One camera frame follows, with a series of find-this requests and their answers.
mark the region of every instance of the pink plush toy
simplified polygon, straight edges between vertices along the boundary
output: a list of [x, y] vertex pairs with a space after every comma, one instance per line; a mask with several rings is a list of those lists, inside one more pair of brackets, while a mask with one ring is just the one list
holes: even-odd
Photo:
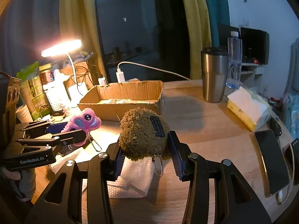
[[[100, 118], [96, 117], [92, 109], [85, 108], [80, 114], [71, 117], [61, 133], [73, 130], [84, 130], [87, 134], [92, 130], [98, 129], [101, 126], [101, 123]], [[82, 142], [75, 143], [74, 145], [80, 147], [85, 144], [86, 139]]]

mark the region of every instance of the teal curtain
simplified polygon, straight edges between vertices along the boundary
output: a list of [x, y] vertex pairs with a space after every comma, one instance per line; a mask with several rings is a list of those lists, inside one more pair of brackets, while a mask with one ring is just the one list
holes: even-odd
[[227, 0], [206, 0], [209, 12], [212, 46], [219, 46], [217, 24], [230, 25]]

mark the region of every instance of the white cable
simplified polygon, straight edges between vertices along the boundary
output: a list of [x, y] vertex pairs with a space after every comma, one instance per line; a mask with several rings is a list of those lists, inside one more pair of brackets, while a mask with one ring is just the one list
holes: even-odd
[[292, 182], [291, 182], [291, 186], [290, 185], [288, 186], [288, 191], [287, 191], [285, 199], [282, 202], [278, 203], [279, 205], [283, 204], [290, 196], [292, 188], [293, 188], [294, 178], [295, 178], [295, 155], [294, 155], [294, 150], [293, 150], [293, 146], [292, 146], [291, 142], [289, 142], [289, 146], [291, 148], [292, 162], [293, 162], [293, 164], [292, 164], [293, 165]]
[[66, 55], [68, 56], [68, 58], [71, 61], [71, 64], [72, 64], [72, 67], [73, 67], [73, 73], [74, 73], [74, 81], [75, 81], [75, 84], [77, 84], [76, 71], [75, 71], [74, 63], [73, 63], [72, 58], [70, 57], [70, 55], [68, 53], [66, 53]]
[[175, 72], [172, 72], [172, 71], [166, 71], [166, 70], [162, 70], [162, 69], [159, 69], [159, 68], [155, 68], [155, 67], [151, 67], [151, 66], [146, 66], [146, 65], [142, 65], [142, 64], [135, 63], [135, 62], [129, 62], [129, 61], [122, 61], [122, 62], [120, 62], [120, 63], [117, 65], [117, 68], [120, 69], [120, 68], [119, 68], [119, 65], [124, 64], [124, 63], [127, 63], [127, 64], [133, 64], [133, 65], [138, 65], [138, 66], [143, 66], [143, 67], [150, 68], [150, 69], [154, 69], [154, 70], [157, 70], [157, 71], [167, 72], [167, 73], [170, 73], [170, 74], [173, 74], [173, 75], [182, 77], [182, 78], [184, 78], [184, 79], [186, 79], [186, 80], [190, 80], [189, 78], [184, 77], [184, 76], [182, 76], [182, 75], [180, 75], [180, 74], [177, 74], [177, 73], [175, 73]]

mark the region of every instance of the lit lamp head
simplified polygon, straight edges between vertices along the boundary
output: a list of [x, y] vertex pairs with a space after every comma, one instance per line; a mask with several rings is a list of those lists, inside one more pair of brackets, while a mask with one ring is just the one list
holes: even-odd
[[42, 57], [48, 57], [48, 56], [55, 56], [55, 55], [62, 55], [66, 54], [68, 58], [70, 59], [71, 65], [73, 67], [73, 73], [74, 73], [74, 82], [75, 85], [70, 86], [68, 88], [68, 92], [71, 96], [71, 104], [72, 107], [77, 107], [77, 104], [80, 102], [81, 98], [87, 93], [87, 88], [85, 85], [85, 82], [82, 82], [80, 85], [77, 84], [77, 78], [76, 78], [76, 71], [74, 67], [74, 63], [68, 54], [68, 52], [78, 49], [82, 46], [81, 40], [72, 40], [72, 41], [67, 41], [61, 44], [57, 44], [51, 48], [48, 48], [46, 50], [43, 50], [41, 52]]

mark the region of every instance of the smartphone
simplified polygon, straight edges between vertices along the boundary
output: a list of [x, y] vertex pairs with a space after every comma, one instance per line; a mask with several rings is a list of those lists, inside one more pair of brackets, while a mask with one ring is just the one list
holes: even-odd
[[273, 195], [289, 184], [289, 175], [277, 138], [272, 130], [255, 132], [261, 150], [267, 189]]

